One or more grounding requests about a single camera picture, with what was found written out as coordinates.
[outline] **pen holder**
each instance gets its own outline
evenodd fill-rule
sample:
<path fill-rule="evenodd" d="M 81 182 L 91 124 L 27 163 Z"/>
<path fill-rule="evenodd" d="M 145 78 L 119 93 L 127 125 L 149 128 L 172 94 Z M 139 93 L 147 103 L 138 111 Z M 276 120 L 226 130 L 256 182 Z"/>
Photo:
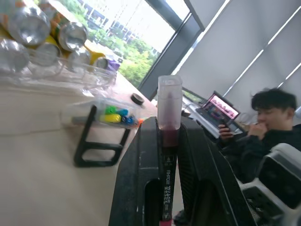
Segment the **pen holder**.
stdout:
<path fill-rule="evenodd" d="M 87 117 L 84 130 L 81 134 L 79 144 L 75 151 L 75 155 L 73 157 L 74 163 L 77 167 L 85 168 L 85 167 L 108 167 L 115 165 L 120 156 L 122 149 L 127 141 L 128 135 L 130 133 L 130 129 L 125 129 L 125 132 L 122 136 L 122 139 L 119 144 L 109 144 L 109 143 L 98 143 L 98 142 L 89 142 L 86 141 L 91 125 L 94 121 L 95 115 L 97 113 L 97 107 L 93 105 L 91 107 L 90 113 Z M 83 159 L 83 155 L 86 151 L 91 149 L 97 150 L 113 150 L 115 152 L 114 156 L 108 161 L 87 161 Z"/>
<path fill-rule="evenodd" d="M 93 126 L 113 126 L 125 129 L 139 127 L 137 107 L 111 98 L 67 105 L 61 112 L 61 123 L 64 126 L 84 125 L 93 105 L 97 107 Z"/>

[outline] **monitor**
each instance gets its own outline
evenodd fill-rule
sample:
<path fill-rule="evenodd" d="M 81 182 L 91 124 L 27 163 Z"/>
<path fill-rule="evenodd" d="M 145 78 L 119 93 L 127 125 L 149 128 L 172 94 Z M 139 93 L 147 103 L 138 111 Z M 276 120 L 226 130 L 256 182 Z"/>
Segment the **monitor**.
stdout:
<path fill-rule="evenodd" d="M 226 122 L 236 119 L 240 114 L 231 103 L 217 92 L 211 95 L 202 108 L 216 120 L 224 119 Z"/>

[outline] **black stand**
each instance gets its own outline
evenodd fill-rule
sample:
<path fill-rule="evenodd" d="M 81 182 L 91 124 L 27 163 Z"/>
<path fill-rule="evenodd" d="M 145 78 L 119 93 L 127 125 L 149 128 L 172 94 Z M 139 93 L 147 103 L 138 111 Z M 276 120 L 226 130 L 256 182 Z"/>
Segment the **black stand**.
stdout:
<path fill-rule="evenodd" d="M 84 130 L 81 134 L 81 138 L 79 140 L 79 145 L 76 149 L 74 155 L 74 163 L 77 167 L 106 167 L 106 166 L 113 166 L 115 165 L 121 155 L 122 149 L 127 141 L 128 135 L 130 133 L 130 129 L 125 129 L 121 142 L 119 144 L 105 144 L 105 143 L 98 143 L 98 142 L 88 142 L 86 138 L 89 134 L 91 125 L 95 120 L 95 114 L 97 112 L 97 107 L 93 105 L 91 107 L 90 114 L 88 116 L 87 122 L 85 124 Z M 83 154 L 90 149 L 97 149 L 97 150 L 113 150 L 115 151 L 114 156 L 109 161 L 86 161 L 83 159 Z"/>

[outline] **hand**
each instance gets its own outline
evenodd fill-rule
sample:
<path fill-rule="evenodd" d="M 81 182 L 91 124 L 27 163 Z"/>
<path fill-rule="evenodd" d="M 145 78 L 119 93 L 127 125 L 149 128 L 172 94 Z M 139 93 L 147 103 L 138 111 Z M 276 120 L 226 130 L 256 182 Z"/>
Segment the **hand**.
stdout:
<path fill-rule="evenodd" d="M 258 136 L 258 138 L 262 140 L 267 131 L 267 127 L 262 123 L 257 125 L 251 125 L 250 130 L 248 132 L 248 136 Z"/>
<path fill-rule="evenodd" d="M 234 137 L 233 133 L 225 125 L 219 125 L 218 128 L 220 129 L 220 136 L 222 140 L 227 140 Z"/>

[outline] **man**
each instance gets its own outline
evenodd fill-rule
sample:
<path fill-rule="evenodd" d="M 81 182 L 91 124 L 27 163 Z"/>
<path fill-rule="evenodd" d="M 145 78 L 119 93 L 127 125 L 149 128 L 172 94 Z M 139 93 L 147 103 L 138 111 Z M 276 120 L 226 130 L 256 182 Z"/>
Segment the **man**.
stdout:
<path fill-rule="evenodd" d="M 253 96 L 252 108 L 257 111 L 258 123 L 251 125 L 244 138 L 220 125 L 220 138 L 217 145 L 230 163 L 235 176 L 243 183 L 251 182 L 263 157 L 271 148 L 287 143 L 301 150 L 301 125 L 293 127 L 296 97 L 280 89 L 270 89 Z M 175 216 L 176 226 L 187 225 L 183 210 Z"/>

